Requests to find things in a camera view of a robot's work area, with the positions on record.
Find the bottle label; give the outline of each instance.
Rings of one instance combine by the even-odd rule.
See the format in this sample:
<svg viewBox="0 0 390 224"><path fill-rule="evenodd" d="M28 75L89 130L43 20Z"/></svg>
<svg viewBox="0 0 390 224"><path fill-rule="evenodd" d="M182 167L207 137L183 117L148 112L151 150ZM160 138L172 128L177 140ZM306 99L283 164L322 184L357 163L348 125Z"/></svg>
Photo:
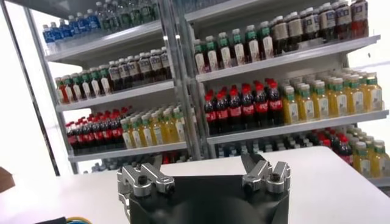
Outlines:
<svg viewBox="0 0 390 224"><path fill-rule="evenodd" d="M273 58L274 57L274 46L272 44L271 37L264 37L263 38L263 47L264 47L266 59Z"/></svg>
<svg viewBox="0 0 390 224"><path fill-rule="evenodd" d="M355 92L353 94L353 106L355 108L355 113L362 113L364 111L362 92Z"/></svg>
<svg viewBox="0 0 390 224"><path fill-rule="evenodd" d="M134 138L134 142L135 142L135 147L136 148L141 148L142 147L142 143L141 143L141 137L140 137L139 132L138 131L133 131L132 134L133 134L133 138Z"/></svg>
<svg viewBox="0 0 390 224"><path fill-rule="evenodd" d="M257 40L251 40L249 42L249 51L250 51L250 57L253 61L260 61L260 52L258 50L258 41Z"/></svg>
<svg viewBox="0 0 390 224"><path fill-rule="evenodd" d="M288 104L288 112L291 119L291 123L295 123L299 121L298 116L298 104L296 103L289 103Z"/></svg>
<svg viewBox="0 0 390 224"><path fill-rule="evenodd" d="M269 101L269 107L271 110L281 110L283 108L282 101Z"/></svg>
<svg viewBox="0 0 390 224"><path fill-rule="evenodd" d="M337 109L339 116L347 115L347 96L342 94L337 96Z"/></svg>
<svg viewBox="0 0 390 224"><path fill-rule="evenodd" d="M218 70L217 53L215 51L209 51L207 52L207 56L208 56L208 61L210 62L211 71L217 71Z"/></svg>
<svg viewBox="0 0 390 224"><path fill-rule="evenodd" d="M371 110L382 109L382 90L373 89L371 90Z"/></svg>
<svg viewBox="0 0 390 224"><path fill-rule="evenodd" d="M329 116L329 102L327 98L321 98L318 100L319 117L326 118Z"/></svg>
<svg viewBox="0 0 390 224"><path fill-rule="evenodd" d="M265 103L255 103L257 113L267 113L268 111L268 101Z"/></svg>
<svg viewBox="0 0 390 224"><path fill-rule="evenodd" d="M255 107L253 105L243 106L244 115L253 115L255 113Z"/></svg>
<svg viewBox="0 0 390 224"><path fill-rule="evenodd" d="M85 96L87 98L91 98L91 89L90 89L90 86L88 83L84 82L83 83L83 89L84 89L84 92L85 92Z"/></svg>
<svg viewBox="0 0 390 224"><path fill-rule="evenodd" d="M323 12L320 14L321 17L321 29L332 28L336 26L335 12Z"/></svg>
<svg viewBox="0 0 390 224"><path fill-rule="evenodd" d="M227 110L217 111L218 119L226 119L228 117Z"/></svg>
<svg viewBox="0 0 390 224"><path fill-rule="evenodd" d="M163 135L161 133L160 127L153 127L153 131L154 131L154 135L156 136L157 145L164 144L164 142L163 142Z"/></svg>
<svg viewBox="0 0 390 224"><path fill-rule="evenodd" d="M294 19L288 23L288 31L291 37L301 36L303 34L302 21Z"/></svg>
<svg viewBox="0 0 390 224"><path fill-rule="evenodd" d="M125 145L126 145L126 148L127 149L132 149L133 148L133 146L132 146L132 141L131 141L131 139L130 139L130 135L128 134L128 132L124 132L123 134L122 134L122 136L123 136L123 140L124 140L124 143L125 143Z"/></svg>
<svg viewBox="0 0 390 224"><path fill-rule="evenodd" d="M245 65L245 53L243 44L234 45L234 51L236 52L237 65Z"/></svg>
<svg viewBox="0 0 390 224"><path fill-rule="evenodd" d="M203 54L197 54L195 55L195 60L196 60L196 66L197 70L200 74L206 73L206 67L205 67L205 59L203 58Z"/></svg>
<svg viewBox="0 0 390 224"><path fill-rule="evenodd" d="M231 68L232 67L232 58L230 56L229 47L222 48L221 54L222 54L222 61L224 62L224 68Z"/></svg>
<svg viewBox="0 0 390 224"><path fill-rule="evenodd" d="M144 135L145 135L145 140L146 140L146 145L147 146L152 146L153 141L152 141L152 133L148 128L145 128L144 130Z"/></svg>
<svg viewBox="0 0 390 224"><path fill-rule="evenodd" d="M287 24L280 23L274 27L275 39L282 40L288 38Z"/></svg>
<svg viewBox="0 0 390 224"><path fill-rule="evenodd" d="M314 103L312 100L305 102L305 113L307 119L314 119Z"/></svg>

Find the plastic bottle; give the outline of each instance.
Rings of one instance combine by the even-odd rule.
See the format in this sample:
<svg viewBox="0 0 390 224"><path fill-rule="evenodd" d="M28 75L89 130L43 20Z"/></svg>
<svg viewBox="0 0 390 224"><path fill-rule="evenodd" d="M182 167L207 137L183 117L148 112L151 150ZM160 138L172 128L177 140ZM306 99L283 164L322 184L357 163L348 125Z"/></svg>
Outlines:
<svg viewBox="0 0 390 224"><path fill-rule="evenodd" d="M260 61L260 48L257 40L255 25L246 27L245 42L247 44L249 62Z"/></svg>
<svg viewBox="0 0 390 224"><path fill-rule="evenodd" d="M364 95L360 88L359 76L351 75L350 77L351 90L347 95L348 113L357 114L364 112Z"/></svg>
<svg viewBox="0 0 390 224"><path fill-rule="evenodd" d="M234 44L234 54L237 60L237 65L245 65L246 63L246 52L244 43L241 39L241 34L239 29L234 29L232 31L233 35L233 44Z"/></svg>

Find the water bottle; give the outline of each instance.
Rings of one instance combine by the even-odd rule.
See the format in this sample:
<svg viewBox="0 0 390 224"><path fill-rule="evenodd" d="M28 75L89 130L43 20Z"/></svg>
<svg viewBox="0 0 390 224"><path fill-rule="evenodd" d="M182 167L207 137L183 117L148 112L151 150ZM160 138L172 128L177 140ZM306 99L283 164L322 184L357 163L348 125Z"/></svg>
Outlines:
<svg viewBox="0 0 390 224"><path fill-rule="evenodd" d="M55 53L54 37L53 37L53 33L51 32L48 25L43 25L42 34L43 34L44 42L46 43L46 45L49 49L49 53L50 54Z"/></svg>

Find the cola bottle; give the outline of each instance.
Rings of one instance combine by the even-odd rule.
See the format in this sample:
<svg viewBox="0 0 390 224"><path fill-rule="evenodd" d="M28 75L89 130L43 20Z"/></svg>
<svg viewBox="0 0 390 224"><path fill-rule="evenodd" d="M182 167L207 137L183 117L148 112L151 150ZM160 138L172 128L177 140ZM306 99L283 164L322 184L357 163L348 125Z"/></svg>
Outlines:
<svg viewBox="0 0 390 224"><path fill-rule="evenodd" d="M269 118L273 120L274 125L281 125L284 123L283 105L276 82L270 82L269 84L269 111Z"/></svg>
<svg viewBox="0 0 390 224"><path fill-rule="evenodd" d="M232 125L233 131L240 131L245 129L242 121L242 108L241 108L241 98L238 95L236 88L230 90L230 102L229 102L229 115L230 123Z"/></svg>
<svg viewBox="0 0 390 224"><path fill-rule="evenodd" d="M261 127L267 127L269 125L267 94L264 92L264 86L260 82L256 83L255 87L256 87L256 94L255 94L254 102L255 102L257 121L260 123Z"/></svg>

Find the metal shelf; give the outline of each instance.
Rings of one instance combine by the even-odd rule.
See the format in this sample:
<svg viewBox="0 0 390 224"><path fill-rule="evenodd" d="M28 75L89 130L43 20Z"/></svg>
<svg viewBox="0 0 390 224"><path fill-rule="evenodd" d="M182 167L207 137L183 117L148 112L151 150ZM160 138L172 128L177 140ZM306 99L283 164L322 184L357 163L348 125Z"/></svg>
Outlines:
<svg viewBox="0 0 390 224"><path fill-rule="evenodd" d="M318 128L334 127L339 125L354 124L363 121L372 121L384 119L389 114L389 110L374 111L363 114L354 114L344 117L335 117L320 121L311 121L301 124L292 124L281 127L267 128L255 131L246 131L240 133L232 133L228 135L215 136L207 138L209 144L220 144L225 142L235 142L247 139L262 138L274 135L284 135L288 133L295 133L300 131L308 131Z"/></svg>
<svg viewBox="0 0 390 224"><path fill-rule="evenodd" d="M89 99L77 103L70 103L64 105L57 105L56 110L58 112L68 111L68 110L77 110L82 108L88 108L94 105L99 105L103 103L114 102L118 100L128 99L131 97L142 96L150 93L156 93L159 91L164 91L167 89L173 89L173 81L161 82L154 85L148 85L140 88L134 88L127 91L114 93L107 96L97 97L94 99Z"/></svg>
<svg viewBox="0 0 390 224"><path fill-rule="evenodd" d="M329 44L326 46L317 47L307 51L299 51L296 53L284 55L281 57L275 57L272 59L249 63L242 66L237 66L228 69L222 69L215 72L209 72L196 76L198 82L206 82L214 79L221 79L233 75L243 74L246 72L258 71L265 68L276 67L279 65L285 65L288 63L294 63L298 61L309 60L312 58L318 58L326 55L338 54L342 52L350 52L362 47L369 46L380 40L380 35L360 38L357 40L344 41L336 44Z"/></svg>
<svg viewBox="0 0 390 224"><path fill-rule="evenodd" d="M116 157L123 157L123 156L135 156L135 155L143 155L148 153L167 152L167 151L186 149L186 148L187 148L186 142L177 142L172 144L156 145L156 146L143 147L137 149L116 150L112 152L102 152L102 153L95 153L89 155L69 156L68 160L71 163L77 163L77 162L88 161L93 159L107 159L107 158L116 158Z"/></svg>

